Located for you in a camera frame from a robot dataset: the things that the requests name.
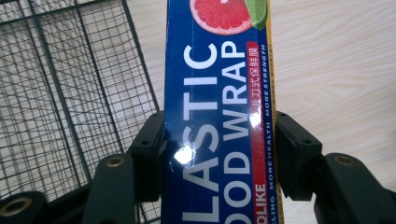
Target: wire basket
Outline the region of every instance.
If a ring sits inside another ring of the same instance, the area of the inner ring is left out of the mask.
[[[0,199],[86,185],[158,111],[125,0],[0,1],[0,46]]]

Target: metal wire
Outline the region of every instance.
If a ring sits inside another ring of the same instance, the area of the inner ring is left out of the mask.
[[[0,90],[0,199],[89,183],[158,111],[125,0],[0,3]]]

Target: citrus fruit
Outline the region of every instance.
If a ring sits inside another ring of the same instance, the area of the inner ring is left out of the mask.
[[[190,0],[195,21],[217,35],[235,35],[251,27],[244,0]]]

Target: wood grain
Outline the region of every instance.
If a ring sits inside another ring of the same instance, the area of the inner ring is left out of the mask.
[[[166,1],[129,6],[163,108]],[[363,161],[396,191],[396,2],[272,1],[277,109]],[[286,223],[316,223],[313,203],[284,201]]]

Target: red stripe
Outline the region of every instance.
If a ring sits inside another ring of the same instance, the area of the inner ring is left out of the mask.
[[[262,76],[259,46],[247,42],[247,73],[249,86],[251,150],[253,171],[254,223],[267,223],[264,129],[262,121]]]

